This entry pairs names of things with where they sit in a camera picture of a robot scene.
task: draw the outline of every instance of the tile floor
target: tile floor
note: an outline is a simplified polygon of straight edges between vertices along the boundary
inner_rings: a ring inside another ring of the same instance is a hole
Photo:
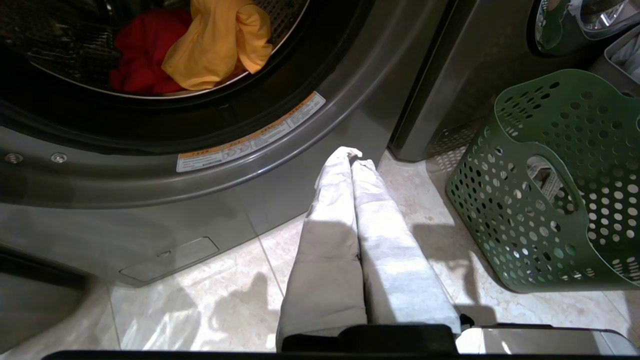
[[[500,287],[444,195],[463,149],[420,163],[385,154],[391,196],[458,310],[478,325],[546,323],[613,329],[640,346],[640,291],[520,295]],[[96,283],[84,304],[0,356],[40,359],[63,349],[274,351],[280,304],[303,215],[231,251],[141,289]]]

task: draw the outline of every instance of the warning label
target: warning label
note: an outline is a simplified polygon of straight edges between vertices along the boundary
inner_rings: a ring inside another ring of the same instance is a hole
[[[302,124],[325,102],[323,97],[317,92],[313,92],[289,113],[249,136],[211,149],[178,155],[178,164],[175,170],[177,172],[199,170],[247,155],[269,145]]]

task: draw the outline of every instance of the red clothing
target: red clothing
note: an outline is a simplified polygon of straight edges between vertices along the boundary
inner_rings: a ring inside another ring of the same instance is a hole
[[[133,19],[116,37],[122,60],[109,74],[111,87],[146,94],[184,90],[164,72],[162,62],[189,25],[191,16],[181,9],[153,9]]]

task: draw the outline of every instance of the plastic laundry basket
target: plastic laundry basket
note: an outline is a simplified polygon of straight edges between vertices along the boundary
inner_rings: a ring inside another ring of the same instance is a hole
[[[640,99],[562,70],[508,88],[447,183],[518,292],[640,288]]]

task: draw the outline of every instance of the laundry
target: laundry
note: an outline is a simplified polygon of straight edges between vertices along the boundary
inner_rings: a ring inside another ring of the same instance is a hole
[[[156,8],[137,16],[116,37],[122,61],[109,73],[116,90],[165,94],[184,90],[162,69],[169,48],[187,32],[191,16],[181,9]]]
[[[269,59],[269,16],[251,0],[191,0],[191,17],[162,65],[180,86],[212,88],[243,69],[256,73]]]

